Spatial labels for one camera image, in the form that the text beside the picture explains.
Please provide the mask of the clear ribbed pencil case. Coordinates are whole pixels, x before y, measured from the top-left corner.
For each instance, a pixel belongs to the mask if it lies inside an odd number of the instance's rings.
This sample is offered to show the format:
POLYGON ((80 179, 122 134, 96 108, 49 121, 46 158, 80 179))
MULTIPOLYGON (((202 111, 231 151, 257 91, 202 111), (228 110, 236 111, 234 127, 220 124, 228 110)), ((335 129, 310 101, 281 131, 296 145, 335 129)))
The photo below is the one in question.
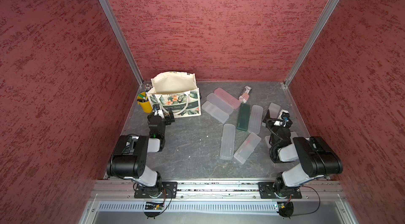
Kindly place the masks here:
POLYGON ((248 131, 259 135, 262 124, 263 108, 259 105, 253 105, 250 114, 250 120, 248 124, 248 131))

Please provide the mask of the green pencil case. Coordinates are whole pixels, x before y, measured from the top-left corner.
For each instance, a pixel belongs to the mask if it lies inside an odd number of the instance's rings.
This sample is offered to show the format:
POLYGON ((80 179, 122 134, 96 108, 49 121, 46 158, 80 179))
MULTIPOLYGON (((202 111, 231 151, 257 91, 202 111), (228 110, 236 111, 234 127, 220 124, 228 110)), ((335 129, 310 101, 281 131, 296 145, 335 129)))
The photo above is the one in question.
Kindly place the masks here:
POLYGON ((250 121, 251 106, 249 104, 241 104, 239 107, 236 128, 241 131, 247 131, 250 121))

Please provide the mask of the floral canvas tote bag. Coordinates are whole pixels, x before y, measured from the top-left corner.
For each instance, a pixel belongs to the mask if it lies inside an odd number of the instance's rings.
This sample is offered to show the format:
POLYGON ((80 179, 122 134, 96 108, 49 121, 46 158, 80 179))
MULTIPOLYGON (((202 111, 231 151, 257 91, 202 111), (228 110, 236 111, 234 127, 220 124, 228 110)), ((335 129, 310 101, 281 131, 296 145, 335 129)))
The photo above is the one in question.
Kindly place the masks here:
POLYGON ((174 118, 201 115, 200 91, 196 76, 186 72, 164 72, 151 79, 152 88, 146 92, 151 106, 174 118))

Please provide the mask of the pink pencil case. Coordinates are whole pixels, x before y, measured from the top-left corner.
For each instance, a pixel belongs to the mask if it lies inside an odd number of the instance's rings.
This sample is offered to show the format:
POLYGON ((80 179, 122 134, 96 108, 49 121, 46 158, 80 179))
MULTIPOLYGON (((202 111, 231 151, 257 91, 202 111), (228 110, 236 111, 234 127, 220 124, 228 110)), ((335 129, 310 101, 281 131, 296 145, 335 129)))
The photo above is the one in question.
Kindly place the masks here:
POLYGON ((241 105, 241 102, 234 96, 232 96, 227 91, 222 88, 217 88, 214 90, 214 94, 217 95, 220 99, 230 105, 234 110, 238 109, 241 105))

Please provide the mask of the large white pencil case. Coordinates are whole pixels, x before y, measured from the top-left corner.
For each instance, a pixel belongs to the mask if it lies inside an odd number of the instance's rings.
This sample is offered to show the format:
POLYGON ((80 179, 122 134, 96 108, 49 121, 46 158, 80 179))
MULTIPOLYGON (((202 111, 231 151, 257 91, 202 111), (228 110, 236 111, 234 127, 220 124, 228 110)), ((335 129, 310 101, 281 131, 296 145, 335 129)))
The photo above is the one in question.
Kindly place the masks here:
POLYGON ((216 105, 212 104, 210 101, 206 101, 202 106, 202 110, 208 113, 210 116, 225 124, 225 122, 229 119, 229 115, 218 108, 216 105))

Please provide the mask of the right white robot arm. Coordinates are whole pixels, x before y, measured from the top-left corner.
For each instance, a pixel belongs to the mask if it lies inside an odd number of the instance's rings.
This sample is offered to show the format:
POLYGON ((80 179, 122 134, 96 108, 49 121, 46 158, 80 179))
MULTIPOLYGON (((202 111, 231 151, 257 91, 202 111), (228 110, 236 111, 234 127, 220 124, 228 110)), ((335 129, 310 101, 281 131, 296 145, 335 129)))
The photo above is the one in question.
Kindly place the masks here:
POLYGON ((341 159, 322 137, 292 138, 292 121, 286 118, 267 118, 264 123, 271 133, 269 155, 273 163, 299 162, 277 175, 273 184, 276 197, 288 198, 309 181, 343 172, 341 159))

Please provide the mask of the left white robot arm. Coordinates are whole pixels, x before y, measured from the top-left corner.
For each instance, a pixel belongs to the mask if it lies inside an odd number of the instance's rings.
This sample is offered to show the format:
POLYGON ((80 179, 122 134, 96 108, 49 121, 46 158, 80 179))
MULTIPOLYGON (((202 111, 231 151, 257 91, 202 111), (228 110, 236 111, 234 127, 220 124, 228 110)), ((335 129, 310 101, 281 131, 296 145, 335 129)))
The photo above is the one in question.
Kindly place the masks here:
POLYGON ((147 154, 161 152, 165 146, 166 126, 175 121, 172 112, 148 115, 149 135, 119 137, 107 165, 107 175, 134 182, 135 198, 164 199, 176 197, 176 182, 163 182, 159 172, 146 165, 147 154))

